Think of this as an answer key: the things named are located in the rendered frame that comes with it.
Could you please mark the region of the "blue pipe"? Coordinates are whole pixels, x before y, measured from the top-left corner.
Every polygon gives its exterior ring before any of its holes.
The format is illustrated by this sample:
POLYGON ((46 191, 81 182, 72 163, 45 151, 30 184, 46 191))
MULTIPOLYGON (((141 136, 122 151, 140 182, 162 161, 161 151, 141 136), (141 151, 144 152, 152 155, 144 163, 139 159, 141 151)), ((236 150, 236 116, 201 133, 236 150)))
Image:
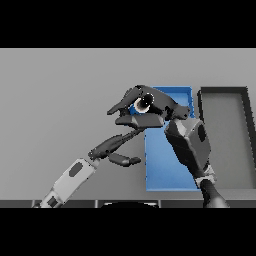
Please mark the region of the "blue pipe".
POLYGON ((135 102, 130 106, 129 112, 131 115, 145 114, 149 111, 149 108, 153 102, 154 96, 151 93, 147 93, 146 95, 139 97, 135 100, 135 102))

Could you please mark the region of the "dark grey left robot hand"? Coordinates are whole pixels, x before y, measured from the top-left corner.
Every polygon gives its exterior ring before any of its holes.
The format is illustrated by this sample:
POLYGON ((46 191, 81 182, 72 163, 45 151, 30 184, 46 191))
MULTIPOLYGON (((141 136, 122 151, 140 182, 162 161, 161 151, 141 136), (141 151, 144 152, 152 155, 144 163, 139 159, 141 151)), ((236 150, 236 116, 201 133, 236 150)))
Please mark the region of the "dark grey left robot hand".
POLYGON ((96 159, 108 158, 111 163, 122 167, 129 167, 141 162, 139 157, 127 157, 120 155, 116 152, 123 144, 133 139, 135 136, 143 132, 143 129, 133 130, 126 135, 115 135, 109 139, 103 141, 101 144, 93 148, 89 153, 88 157, 95 161, 96 159))

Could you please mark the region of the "dark grey bin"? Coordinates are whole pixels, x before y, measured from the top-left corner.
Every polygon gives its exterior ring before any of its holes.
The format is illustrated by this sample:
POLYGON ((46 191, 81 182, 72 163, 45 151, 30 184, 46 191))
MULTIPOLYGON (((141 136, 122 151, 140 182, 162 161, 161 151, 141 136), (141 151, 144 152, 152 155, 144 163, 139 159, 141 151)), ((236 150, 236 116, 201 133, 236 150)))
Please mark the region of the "dark grey bin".
POLYGON ((248 88, 201 87, 197 96, 218 191, 229 201, 256 201, 256 130, 248 88))

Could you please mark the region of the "blue bin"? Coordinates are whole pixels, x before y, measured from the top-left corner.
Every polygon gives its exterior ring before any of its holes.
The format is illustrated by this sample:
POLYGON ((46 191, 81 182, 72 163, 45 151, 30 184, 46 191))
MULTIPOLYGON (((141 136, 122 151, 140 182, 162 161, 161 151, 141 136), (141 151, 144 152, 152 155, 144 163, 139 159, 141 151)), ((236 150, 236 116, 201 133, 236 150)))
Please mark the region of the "blue bin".
POLYGON ((144 132, 146 190, 149 192, 197 191, 187 167, 181 164, 167 141, 164 130, 148 128, 144 132))

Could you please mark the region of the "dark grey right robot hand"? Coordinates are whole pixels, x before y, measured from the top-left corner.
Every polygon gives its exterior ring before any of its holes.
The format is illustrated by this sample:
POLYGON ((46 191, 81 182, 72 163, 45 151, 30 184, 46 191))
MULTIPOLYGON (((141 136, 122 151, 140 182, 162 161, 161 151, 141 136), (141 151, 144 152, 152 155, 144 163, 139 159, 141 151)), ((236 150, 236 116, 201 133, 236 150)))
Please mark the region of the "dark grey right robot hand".
POLYGON ((136 85, 126 91, 123 98, 112 106, 108 115, 119 112, 119 117, 115 120, 116 125, 126 125, 134 129, 161 128, 166 121, 178 119, 186 120, 189 117, 190 108, 182 106, 166 93, 146 86, 136 85), (130 106, 139 97, 151 93, 154 96, 154 102, 145 114, 131 115, 130 106))

